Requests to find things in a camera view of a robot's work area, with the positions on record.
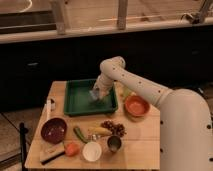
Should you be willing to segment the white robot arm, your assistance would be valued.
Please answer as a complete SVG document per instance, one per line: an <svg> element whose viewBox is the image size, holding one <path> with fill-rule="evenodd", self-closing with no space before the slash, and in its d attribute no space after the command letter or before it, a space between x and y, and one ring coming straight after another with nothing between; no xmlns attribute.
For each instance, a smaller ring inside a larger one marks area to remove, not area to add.
<svg viewBox="0 0 213 171"><path fill-rule="evenodd" d="M125 69L120 57L100 63L95 97L118 81L160 111L160 171L213 171L213 127L205 99L190 89L171 89Z"/></svg>

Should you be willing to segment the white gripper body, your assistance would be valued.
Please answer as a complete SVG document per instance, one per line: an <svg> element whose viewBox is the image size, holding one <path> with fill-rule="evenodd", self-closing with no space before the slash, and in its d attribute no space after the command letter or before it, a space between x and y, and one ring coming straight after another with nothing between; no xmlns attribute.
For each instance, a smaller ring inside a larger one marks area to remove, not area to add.
<svg viewBox="0 0 213 171"><path fill-rule="evenodd" d="M99 99L103 99L107 96L112 89L114 81L105 75L99 75L92 90L99 91Z"/></svg>

